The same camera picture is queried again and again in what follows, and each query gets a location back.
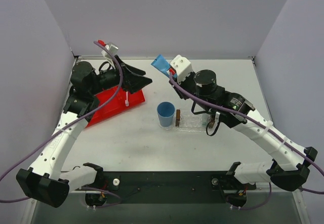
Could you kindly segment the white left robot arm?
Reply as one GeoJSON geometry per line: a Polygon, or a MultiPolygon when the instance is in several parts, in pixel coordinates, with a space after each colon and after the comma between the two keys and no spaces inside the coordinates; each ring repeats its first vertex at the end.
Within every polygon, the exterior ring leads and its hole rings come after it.
{"type": "Polygon", "coordinates": [[[134,94],[152,83],[146,72],[125,64],[115,56],[116,68],[99,73],[87,61],[72,68],[71,89],[52,139],[27,170],[16,175],[24,194],[52,207],[59,207],[68,194],[84,186],[99,189],[105,185],[103,168],[85,163],[63,173],[63,164],[80,133],[98,109],[97,94],[113,87],[134,94]]]}

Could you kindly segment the blue plastic cup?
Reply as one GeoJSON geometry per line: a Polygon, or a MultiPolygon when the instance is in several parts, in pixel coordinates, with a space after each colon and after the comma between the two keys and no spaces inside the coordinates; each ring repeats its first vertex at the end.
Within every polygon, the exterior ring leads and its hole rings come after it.
{"type": "Polygon", "coordinates": [[[161,102],[157,106],[157,115],[162,127],[169,127],[172,124],[175,114],[175,107],[170,102],[161,102]]]}

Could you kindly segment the blue toothpaste tube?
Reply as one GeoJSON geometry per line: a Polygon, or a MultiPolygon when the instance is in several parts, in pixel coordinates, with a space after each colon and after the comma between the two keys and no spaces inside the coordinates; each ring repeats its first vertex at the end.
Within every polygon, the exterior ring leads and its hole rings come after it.
{"type": "Polygon", "coordinates": [[[161,54],[159,54],[153,60],[151,65],[167,77],[169,77],[170,74],[172,74],[172,75],[175,74],[175,71],[173,70],[173,68],[170,66],[170,64],[167,62],[167,60],[161,54]]]}

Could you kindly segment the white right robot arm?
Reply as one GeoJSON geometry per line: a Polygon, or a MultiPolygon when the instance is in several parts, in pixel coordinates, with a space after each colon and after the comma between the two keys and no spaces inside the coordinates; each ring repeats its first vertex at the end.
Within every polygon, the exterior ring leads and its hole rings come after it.
{"type": "Polygon", "coordinates": [[[317,156],[315,148],[288,139],[246,98],[219,86],[211,70],[191,71],[181,82],[173,74],[167,75],[181,99],[191,99],[193,106],[202,108],[200,114],[210,114],[217,126],[225,124],[243,134],[272,157],[268,162],[239,162],[230,172],[237,181],[241,184],[268,182],[290,192],[302,189],[317,156]]]}

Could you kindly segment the clear textured holder with wood ends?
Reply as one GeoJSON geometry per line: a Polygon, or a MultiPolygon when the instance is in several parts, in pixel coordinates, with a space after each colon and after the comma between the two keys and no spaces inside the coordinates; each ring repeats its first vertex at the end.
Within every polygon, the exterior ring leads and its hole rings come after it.
{"type": "MultiPolygon", "coordinates": [[[[209,114],[207,115],[209,116],[208,123],[212,121],[213,125],[214,117],[209,114]]],[[[189,109],[178,109],[176,111],[175,127],[186,131],[204,130],[207,125],[205,127],[201,125],[201,116],[202,114],[193,114],[189,109]]]]}

